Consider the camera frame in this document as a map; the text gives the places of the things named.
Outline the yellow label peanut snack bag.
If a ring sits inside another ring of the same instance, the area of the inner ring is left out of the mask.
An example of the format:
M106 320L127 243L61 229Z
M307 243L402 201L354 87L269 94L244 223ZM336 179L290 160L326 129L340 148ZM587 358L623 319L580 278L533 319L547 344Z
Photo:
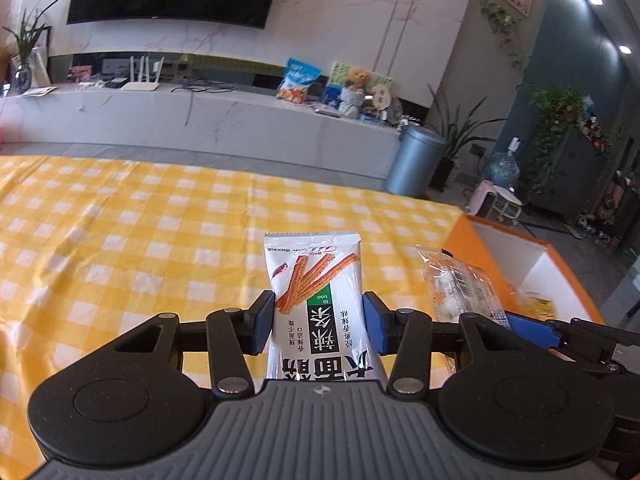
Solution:
M548 321L556 318L555 303L538 292L519 288L515 292L518 312L537 321Z

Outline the clear white candy bag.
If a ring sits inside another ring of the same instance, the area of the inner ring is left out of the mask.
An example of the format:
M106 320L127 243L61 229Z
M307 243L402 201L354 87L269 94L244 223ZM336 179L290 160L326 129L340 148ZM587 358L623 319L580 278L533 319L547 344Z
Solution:
M425 266L424 278L437 322L457 323L462 314L475 313L510 328L495 289L482 270L444 250L418 246L416 252Z

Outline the white spicy strip packet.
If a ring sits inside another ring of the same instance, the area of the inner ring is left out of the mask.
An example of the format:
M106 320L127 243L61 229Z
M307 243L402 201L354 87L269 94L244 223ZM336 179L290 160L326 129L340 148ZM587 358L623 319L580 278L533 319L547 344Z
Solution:
M364 319L360 243L356 232L265 235L276 295L268 379L386 383Z

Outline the orange cardboard box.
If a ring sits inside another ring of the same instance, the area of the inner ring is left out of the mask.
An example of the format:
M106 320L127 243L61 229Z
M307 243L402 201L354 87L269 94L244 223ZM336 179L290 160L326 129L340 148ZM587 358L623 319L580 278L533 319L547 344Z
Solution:
M585 287L549 243L498 224L462 214L444 248L483 270L502 306L520 313L519 292L533 292L554 303L555 317L601 324L603 318Z

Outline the white stool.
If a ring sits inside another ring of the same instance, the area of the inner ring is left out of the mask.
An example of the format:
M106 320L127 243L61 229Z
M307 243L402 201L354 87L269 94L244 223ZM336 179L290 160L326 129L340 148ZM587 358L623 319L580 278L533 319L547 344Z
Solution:
M515 226L522 207L522 202L511 191L483 180L474 188L465 212L471 216Z

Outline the dark grey cabinet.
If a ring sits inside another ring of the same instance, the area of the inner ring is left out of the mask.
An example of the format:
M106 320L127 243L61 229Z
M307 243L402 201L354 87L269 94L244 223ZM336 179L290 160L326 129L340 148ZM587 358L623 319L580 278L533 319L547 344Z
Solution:
M594 192L605 162L604 154L573 128L559 151L551 177L530 203L573 223Z

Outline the yellow checkered tablecloth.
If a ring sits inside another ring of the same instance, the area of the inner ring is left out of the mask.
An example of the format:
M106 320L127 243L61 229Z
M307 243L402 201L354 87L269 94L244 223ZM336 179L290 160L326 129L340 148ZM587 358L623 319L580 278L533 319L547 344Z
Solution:
M268 232L355 231L363 286L425 310L419 247L454 206L247 172L50 156L1 161L1 474L41 455L26 406L58 370L160 312L199 321L268 287Z

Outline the water dispenser bottle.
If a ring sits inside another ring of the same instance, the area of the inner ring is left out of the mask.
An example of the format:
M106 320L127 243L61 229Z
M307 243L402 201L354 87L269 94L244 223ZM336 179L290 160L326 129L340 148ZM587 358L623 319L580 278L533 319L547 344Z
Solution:
M520 139L514 136L505 152L492 154L483 171L483 179L513 192L520 177L520 167L515 158L520 145Z

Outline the grey metal trash can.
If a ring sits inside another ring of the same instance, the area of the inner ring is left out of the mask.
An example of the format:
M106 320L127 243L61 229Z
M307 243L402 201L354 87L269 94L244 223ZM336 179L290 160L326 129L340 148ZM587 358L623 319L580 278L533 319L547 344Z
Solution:
M385 180L387 192L419 198L424 195L445 154L447 141L430 129L409 124L399 135L399 145Z

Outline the potted green floor plant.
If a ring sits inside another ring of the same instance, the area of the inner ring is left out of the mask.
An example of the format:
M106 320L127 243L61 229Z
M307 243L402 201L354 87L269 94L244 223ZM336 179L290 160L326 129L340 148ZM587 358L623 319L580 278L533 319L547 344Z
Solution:
M454 171L456 157L462 148L474 142L492 142L492 139L489 139L488 136L476 134L476 130L487 125L501 124L506 121L506 118L498 117L479 120L475 117L487 100L487 96L481 98L463 115L461 105L452 106L445 93L438 96L430 84L427 89L430 90L433 98L432 107L436 110L438 122L436 124L434 122L426 122L425 125L432 128L434 133L441 136L446 143L442 159L438 163L430 182L430 188L442 192L446 188L450 174Z

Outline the white marble tv console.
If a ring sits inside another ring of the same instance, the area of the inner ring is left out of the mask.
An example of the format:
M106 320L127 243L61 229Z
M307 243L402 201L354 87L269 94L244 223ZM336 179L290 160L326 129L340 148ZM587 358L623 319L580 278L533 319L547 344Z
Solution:
M395 129L323 116L265 94L81 88L1 101L6 142L88 143L174 148L285 162L363 177L386 177Z

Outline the hanging ivy plant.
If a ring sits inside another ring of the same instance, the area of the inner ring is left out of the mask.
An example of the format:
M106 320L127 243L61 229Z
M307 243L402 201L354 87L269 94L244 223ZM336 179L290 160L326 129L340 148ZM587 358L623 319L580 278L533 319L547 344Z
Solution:
M482 0L480 14L494 35L500 37L500 47L514 43L508 53L510 64L514 70L526 78L528 63L533 59L534 47L524 50L520 34L520 18L514 18L501 4L495 1ZM573 88L544 89L533 86L530 105L536 106L538 115L535 119L534 133L529 138L532 147L525 157L525 179L536 188L548 180L552 173L552 156L565 139L567 131L578 123L584 114L582 94Z

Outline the teddy bear toy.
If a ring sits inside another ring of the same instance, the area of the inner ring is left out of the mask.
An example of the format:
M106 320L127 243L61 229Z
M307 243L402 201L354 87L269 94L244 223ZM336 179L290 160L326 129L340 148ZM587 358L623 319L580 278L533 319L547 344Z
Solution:
M338 112L342 117L358 119L366 95L370 73L359 67L352 67L343 84Z

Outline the white wifi router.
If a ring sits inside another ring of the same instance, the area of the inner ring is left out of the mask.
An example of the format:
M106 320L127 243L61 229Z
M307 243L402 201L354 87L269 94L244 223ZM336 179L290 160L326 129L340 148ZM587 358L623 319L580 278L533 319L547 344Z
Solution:
M149 55L142 55L139 62L133 56L129 58L129 80L122 86L124 91L152 92L160 86L160 73L165 58L151 65Z

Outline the blue chips bag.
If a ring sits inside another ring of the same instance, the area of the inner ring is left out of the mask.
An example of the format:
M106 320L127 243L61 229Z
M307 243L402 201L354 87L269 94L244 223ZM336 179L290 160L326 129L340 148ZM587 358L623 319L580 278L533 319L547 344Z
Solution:
M296 58L289 58L277 90L277 98L294 104L304 104L309 88L320 75L320 68Z

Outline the green plant in vase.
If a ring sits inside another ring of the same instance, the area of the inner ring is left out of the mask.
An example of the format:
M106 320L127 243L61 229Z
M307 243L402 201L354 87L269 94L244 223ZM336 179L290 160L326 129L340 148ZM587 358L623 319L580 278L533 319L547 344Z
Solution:
M61 0L53 0L43 9L24 9L16 29L3 26L15 42L17 47L18 64L13 76L12 88L20 96L32 86L32 68L30 67L30 56L36 46L42 32L48 25L42 20L47 10L51 9Z

